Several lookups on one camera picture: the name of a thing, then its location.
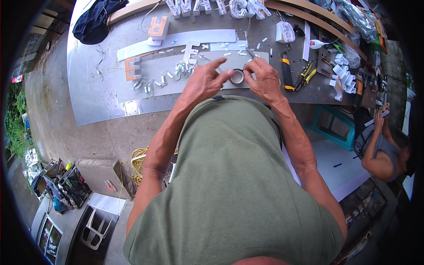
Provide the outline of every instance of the dark blue cloth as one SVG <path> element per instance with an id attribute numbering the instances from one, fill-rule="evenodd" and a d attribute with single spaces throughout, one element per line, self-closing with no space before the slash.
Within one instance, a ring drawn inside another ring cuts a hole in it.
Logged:
<path id="1" fill-rule="evenodd" d="M 74 37 L 83 44 L 97 44 L 103 41 L 109 33 L 106 25 L 106 12 L 109 16 L 123 8 L 128 0 L 97 0 L 89 10 L 82 14 L 72 31 Z"/>

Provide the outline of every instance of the roll of tape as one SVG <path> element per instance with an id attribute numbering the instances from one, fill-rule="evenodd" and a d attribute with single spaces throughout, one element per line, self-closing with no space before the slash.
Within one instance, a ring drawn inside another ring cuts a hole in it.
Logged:
<path id="1" fill-rule="evenodd" d="M 238 85 L 244 82 L 244 73 L 241 69 L 233 69 L 234 75 L 230 78 L 230 82 L 234 85 Z"/>

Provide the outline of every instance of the green t-shirt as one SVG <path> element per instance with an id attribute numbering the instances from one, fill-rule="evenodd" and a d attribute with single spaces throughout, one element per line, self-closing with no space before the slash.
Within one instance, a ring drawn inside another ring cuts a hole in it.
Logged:
<path id="1" fill-rule="evenodd" d="M 173 181 L 124 244 L 131 264 L 232 264 L 268 256 L 329 264 L 343 235 L 293 179 L 272 112 L 238 96 L 206 100 L 180 135 Z"/>

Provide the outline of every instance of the hand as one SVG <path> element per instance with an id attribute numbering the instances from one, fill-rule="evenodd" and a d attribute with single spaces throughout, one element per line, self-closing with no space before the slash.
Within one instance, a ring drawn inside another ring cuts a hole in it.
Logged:
<path id="1" fill-rule="evenodd" d="M 387 114 L 386 116 L 384 116 L 384 121 L 385 121 L 385 122 L 388 122 L 389 117 L 390 117 L 390 107 L 383 108 L 383 112 L 385 112 L 386 110 L 388 110 L 388 111 L 389 111 L 389 114 Z"/>
<path id="2" fill-rule="evenodd" d="M 233 70 L 226 70 L 220 74 L 215 71 L 226 60 L 227 58 L 221 57 L 206 65 L 198 65 L 188 79 L 178 101 L 194 108 L 200 102 L 213 97 L 234 75 Z"/>
<path id="3" fill-rule="evenodd" d="M 383 129 L 383 123 L 384 123 L 384 120 L 383 120 L 382 113 L 378 112 L 374 117 L 374 131 L 380 134 Z"/>
<path id="4" fill-rule="evenodd" d="M 244 66 L 244 78 L 256 96 L 263 99 L 268 105 L 279 102 L 284 98 L 280 89 L 278 72 L 263 58 L 255 57 Z"/>

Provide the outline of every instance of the white window frame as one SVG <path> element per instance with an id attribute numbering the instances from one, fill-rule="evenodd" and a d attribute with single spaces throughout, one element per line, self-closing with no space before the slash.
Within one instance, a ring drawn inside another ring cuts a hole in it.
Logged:
<path id="1" fill-rule="evenodd" d="M 44 228 L 44 225 L 46 224 L 46 221 L 47 221 L 47 219 L 52 223 L 52 227 L 50 228 L 50 231 L 49 231 L 49 235 L 48 235 L 48 237 L 47 237 L 47 242 L 46 242 L 46 249 L 44 250 L 44 252 L 43 252 L 43 250 L 40 248 L 40 240 L 41 240 L 41 236 L 43 235 L 43 231 L 42 231 L 42 229 Z M 46 213 L 45 215 L 44 215 L 44 218 L 43 218 L 43 221 L 41 222 L 41 225 L 40 225 L 40 228 L 39 228 L 39 230 L 38 230 L 38 239 L 37 239 L 37 245 L 38 245 L 38 248 L 43 252 L 43 255 L 46 257 L 46 259 L 51 263 L 51 264 L 53 264 L 51 261 L 50 261 L 50 259 L 49 258 L 47 258 L 47 256 L 46 256 L 46 251 L 47 251 L 47 244 L 48 244 L 48 241 L 49 241 L 49 238 L 50 238 L 50 234 L 51 234 L 51 232 L 52 232 L 52 230 L 53 230 L 53 227 L 54 228 L 56 228 L 59 232 L 60 232 L 60 234 L 61 234 L 61 236 L 63 236 L 63 232 L 62 232 L 62 230 L 53 222 L 53 219 Z"/>

